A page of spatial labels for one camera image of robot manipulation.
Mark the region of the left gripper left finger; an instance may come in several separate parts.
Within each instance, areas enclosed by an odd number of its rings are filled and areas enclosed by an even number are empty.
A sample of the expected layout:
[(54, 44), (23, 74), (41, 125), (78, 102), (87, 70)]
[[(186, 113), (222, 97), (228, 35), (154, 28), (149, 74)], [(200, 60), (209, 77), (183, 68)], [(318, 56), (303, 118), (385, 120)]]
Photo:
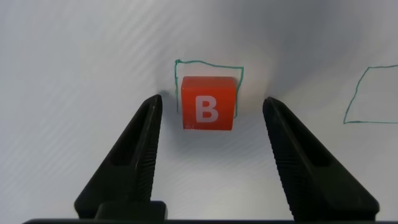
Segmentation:
[(74, 203), (81, 219), (163, 220), (165, 203), (152, 201), (162, 120), (162, 97), (146, 99)]

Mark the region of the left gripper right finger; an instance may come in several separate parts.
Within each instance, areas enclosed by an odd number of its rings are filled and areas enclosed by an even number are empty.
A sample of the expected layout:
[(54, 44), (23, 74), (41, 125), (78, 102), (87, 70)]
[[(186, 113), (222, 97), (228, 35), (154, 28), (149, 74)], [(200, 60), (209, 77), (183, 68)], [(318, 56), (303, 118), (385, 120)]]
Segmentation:
[(281, 101), (262, 106), (289, 209), (296, 221), (374, 221), (378, 201)]

